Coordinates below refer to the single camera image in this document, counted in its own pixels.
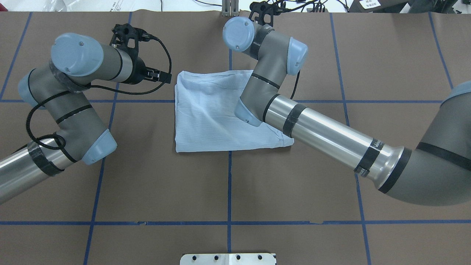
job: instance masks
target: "blue joint cap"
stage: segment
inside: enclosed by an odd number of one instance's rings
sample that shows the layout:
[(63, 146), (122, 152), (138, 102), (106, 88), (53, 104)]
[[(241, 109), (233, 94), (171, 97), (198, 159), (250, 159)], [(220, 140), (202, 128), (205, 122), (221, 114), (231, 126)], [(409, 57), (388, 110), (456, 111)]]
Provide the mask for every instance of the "blue joint cap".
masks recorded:
[(247, 17), (233, 17), (222, 30), (222, 39), (233, 51), (242, 52), (250, 47), (255, 37), (255, 27)]
[(18, 83), (18, 94), (20, 94), (21, 99), (30, 104), (31, 106), (36, 106), (38, 102), (34, 99), (31, 94), (31, 90), (29, 89), (29, 77), (31, 73), (34, 71), (31, 70), (27, 75), (25, 75), (20, 82)]
[(456, 97), (456, 96), (459, 96), (459, 95), (463, 95), (463, 94), (466, 94), (466, 93), (470, 93), (470, 92), (471, 92), (471, 81), (461, 83), (461, 84), (457, 85), (455, 88), (453, 88), (453, 90), (451, 90), (450, 95), (448, 96), (447, 99), (445, 99), (442, 102), (442, 104), (445, 101), (449, 100), (450, 98), (453, 98), (453, 97)]
[(103, 56), (103, 48), (98, 41), (75, 33), (60, 35), (51, 48), (54, 65), (71, 76), (86, 76), (95, 72), (103, 62)]
[(297, 75), (308, 57), (308, 46), (293, 37), (290, 38), (288, 46), (287, 74)]
[(262, 122), (249, 111), (240, 98), (235, 106), (234, 114), (237, 118), (252, 126), (258, 127), (262, 124)]
[(116, 144), (116, 141), (111, 135), (110, 130), (107, 129), (91, 145), (90, 149), (88, 149), (88, 151), (82, 157), (82, 161), (87, 165), (91, 165), (113, 153), (117, 146), (118, 144)]

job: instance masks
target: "black band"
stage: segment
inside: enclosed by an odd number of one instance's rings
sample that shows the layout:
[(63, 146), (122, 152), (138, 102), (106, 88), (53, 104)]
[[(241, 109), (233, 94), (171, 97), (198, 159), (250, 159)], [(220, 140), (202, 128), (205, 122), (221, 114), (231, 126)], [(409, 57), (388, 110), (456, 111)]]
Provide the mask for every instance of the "black band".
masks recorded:
[(28, 153), (36, 166), (48, 176), (55, 176), (63, 169), (58, 168), (51, 161), (49, 161), (41, 150), (41, 147), (35, 142), (28, 143)]
[(276, 97), (278, 97), (280, 94), (275, 94), (273, 97), (271, 97), (270, 101), (268, 102), (267, 106), (265, 107), (265, 110), (263, 111), (263, 117), (262, 121), (265, 122), (265, 116), (267, 115), (268, 108), (270, 107), (271, 103), (275, 100)]
[[(59, 142), (59, 139), (58, 139), (58, 138), (55, 138), (55, 140), (56, 140), (57, 146), (60, 146), (60, 145), (62, 144), (61, 142)], [(62, 151), (62, 153), (65, 155), (65, 157), (68, 158), (72, 163), (77, 163), (77, 162), (78, 162), (77, 160), (75, 160), (75, 159), (69, 154), (69, 152), (67, 152), (67, 150), (65, 150), (65, 148), (62, 148), (61, 151)]]
[(293, 131), (293, 127), (298, 122), (299, 115), (301, 115), (301, 112), (307, 108), (307, 106), (298, 103), (294, 106), (294, 108), (290, 111), (288, 114), (288, 117), (286, 118), (286, 121), (284, 122), (283, 125), (283, 134), (291, 137), (291, 132)]
[(78, 94), (90, 88), (90, 84), (82, 86), (74, 83), (66, 74), (62, 73), (59, 69), (56, 68), (52, 60), (49, 61), (49, 69), (51, 70), (55, 79), (72, 93)]
[(263, 77), (263, 76), (261, 76), (261, 75), (252, 74), (252, 76), (255, 77), (255, 78), (258, 78), (258, 79), (262, 80), (263, 82), (267, 82), (268, 84), (270, 84), (270, 85), (276, 87), (276, 89), (280, 89), (280, 86), (279, 86), (277, 83), (275, 83), (275, 82), (273, 82), (273, 81), (271, 81), (271, 80), (269, 80), (269, 79), (267, 79), (267, 78), (265, 78), (265, 77)]
[(419, 142), (419, 144), (417, 145), (417, 149), (471, 171), (471, 159), (468, 159), (446, 149), (425, 142)]
[(387, 193), (392, 188), (392, 186), (396, 184), (396, 181), (398, 181), (398, 178), (401, 176), (402, 172), (404, 171), (404, 168), (409, 162), (411, 154), (412, 151), (410, 149), (404, 148), (404, 151), (402, 151), (401, 157), (399, 158), (397, 165), (392, 170), (386, 182), (378, 189), (379, 191), (381, 191), (382, 193)]
[(384, 142), (373, 138), (373, 141), (371, 141), (370, 146), (361, 158), (360, 163), (355, 167), (355, 173), (362, 177), (366, 177), (368, 173), (370, 173), (370, 168), (378, 158), (383, 146)]
[(66, 120), (67, 118), (70, 118), (70, 117), (74, 116), (75, 114), (77, 114), (81, 111), (84, 111), (86, 109), (89, 109), (89, 108), (92, 108), (92, 106), (90, 104), (85, 105), (85, 106), (80, 107), (80, 108), (77, 108), (77, 109), (65, 114), (64, 116), (60, 117), (59, 119), (57, 119), (56, 123), (59, 124), (59, 123), (63, 122), (64, 120)]
[(121, 63), (121, 64), (119, 65), (119, 71), (118, 71), (118, 73), (117, 73), (113, 78), (108, 79), (108, 81), (113, 80), (114, 78), (118, 77), (119, 74), (121, 74), (121, 70), (122, 70), (122, 56), (121, 56), (121, 53), (120, 53), (117, 49), (115, 49), (115, 50), (116, 50), (116, 52), (117, 52), (118, 55), (119, 55), (119, 60), (120, 60), (120, 63)]
[(274, 30), (272, 27), (266, 25), (257, 31), (257, 33), (255, 34), (255, 38), (253, 38), (253, 42), (250, 45), (250, 57), (254, 58), (255, 60), (259, 59), (260, 46), (262, 45), (262, 42), (265, 37), (272, 30)]

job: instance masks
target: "metal plate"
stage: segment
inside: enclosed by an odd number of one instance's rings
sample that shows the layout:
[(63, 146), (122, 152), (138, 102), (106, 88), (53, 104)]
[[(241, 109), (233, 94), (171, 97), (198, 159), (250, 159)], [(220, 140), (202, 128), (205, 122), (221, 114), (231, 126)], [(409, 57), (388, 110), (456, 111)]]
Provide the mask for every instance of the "metal plate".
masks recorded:
[(180, 265), (276, 265), (276, 254), (185, 254)]

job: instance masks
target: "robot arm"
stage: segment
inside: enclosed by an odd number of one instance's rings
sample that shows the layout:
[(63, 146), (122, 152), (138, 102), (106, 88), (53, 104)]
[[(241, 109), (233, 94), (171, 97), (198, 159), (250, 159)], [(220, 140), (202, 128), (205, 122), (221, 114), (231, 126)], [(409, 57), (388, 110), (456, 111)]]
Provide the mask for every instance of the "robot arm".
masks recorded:
[[(74, 33), (59, 36), (51, 48), (51, 60), (20, 81), (21, 98), (34, 108), (47, 109), (60, 130), (54, 138), (30, 135), (33, 141), (25, 148), (0, 161), (0, 204), (75, 162), (91, 165), (116, 149), (108, 126), (82, 93), (93, 87), (91, 81), (170, 83), (170, 71), (146, 67), (138, 57), (138, 42), (149, 41), (152, 35), (129, 24), (116, 25), (113, 33), (110, 45)], [(135, 47), (129, 48), (133, 40)]]
[(453, 90), (415, 151), (394, 148), (277, 93), (286, 74), (302, 67), (305, 44), (245, 17), (230, 19), (223, 38), (233, 51), (258, 59), (235, 110), (241, 120), (266, 122), (343, 162), (393, 198), (436, 206), (471, 199), (471, 82)]

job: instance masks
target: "folded cloth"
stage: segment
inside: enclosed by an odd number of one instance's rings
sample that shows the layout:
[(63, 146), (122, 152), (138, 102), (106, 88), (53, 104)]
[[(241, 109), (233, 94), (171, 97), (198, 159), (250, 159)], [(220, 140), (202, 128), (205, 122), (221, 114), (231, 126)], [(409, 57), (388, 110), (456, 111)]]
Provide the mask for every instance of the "folded cloth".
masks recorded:
[(249, 125), (234, 109), (252, 70), (215, 74), (181, 72), (175, 85), (177, 152), (229, 151), (290, 146), (294, 139), (262, 123)]

